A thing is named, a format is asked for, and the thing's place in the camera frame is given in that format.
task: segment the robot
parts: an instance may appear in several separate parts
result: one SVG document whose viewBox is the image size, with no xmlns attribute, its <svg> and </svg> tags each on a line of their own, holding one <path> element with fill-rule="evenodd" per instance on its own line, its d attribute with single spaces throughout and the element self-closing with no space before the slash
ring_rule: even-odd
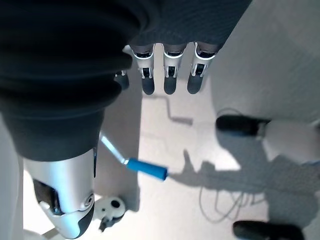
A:
<svg viewBox="0 0 320 240">
<path fill-rule="evenodd" d="M 251 0 L 206 2 L 206 9 L 183 0 L 1 3 L 0 111 L 39 205 L 66 239 L 80 237 L 94 215 L 104 109 L 129 86 L 132 58 L 124 46 L 131 46 L 142 88 L 152 94 L 153 46 L 163 43 L 164 88 L 172 94 L 183 46 L 197 42 L 188 84 L 196 93 Z M 177 7 L 184 17 L 176 18 Z"/>
</svg>

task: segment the white floor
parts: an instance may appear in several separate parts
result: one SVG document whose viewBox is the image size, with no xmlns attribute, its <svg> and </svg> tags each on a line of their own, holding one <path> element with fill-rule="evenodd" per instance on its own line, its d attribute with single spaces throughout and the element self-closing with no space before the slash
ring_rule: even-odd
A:
<svg viewBox="0 0 320 240">
<path fill-rule="evenodd" d="M 94 222 L 82 240 L 234 240 L 236 220 L 297 224 L 307 240 L 319 239 L 320 168 L 273 159 L 255 139 L 215 132 L 217 113 L 233 109 L 307 122 L 320 117 L 320 34 L 312 24 L 319 6 L 270 2 L 252 3 L 196 95 L 187 92 L 191 46 L 170 96 L 156 46 L 156 91 L 143 95 L 139 158 L 168 166 L 171 177 L 160 182 L 139 174 L 139 211 L 102 234 Z M 28 211 L 27 229 L 50 229 L 35 229 Z"/>
</svg>

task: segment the white robot part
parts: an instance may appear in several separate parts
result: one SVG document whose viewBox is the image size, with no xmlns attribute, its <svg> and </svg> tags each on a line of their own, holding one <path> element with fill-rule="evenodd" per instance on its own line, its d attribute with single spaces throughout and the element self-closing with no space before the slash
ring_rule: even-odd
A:
<svg viewBox="0 0 320 240">
<path fill-rule="evenodd" d="M 194 43 L 194 55 L 193 55 L 192 66 L 191 66 L 191 75 L 196 76 L 197 74 L 199 74 L 200 77 L 202 78 L 206 74 L 206 72 L 212 62 L 212 59 L 214 59 L 215 56 L 216 56 L 215 54 L 213 54 L 210 57 L 199 56 L 198 43 L 195 42 Z"/>
<path fill-rule="evenodd" d="M 320 129 L 300 122 L 272 120 L 264 126 L 268 147 L 299 164 L 320 162 Z"/>
</svg>

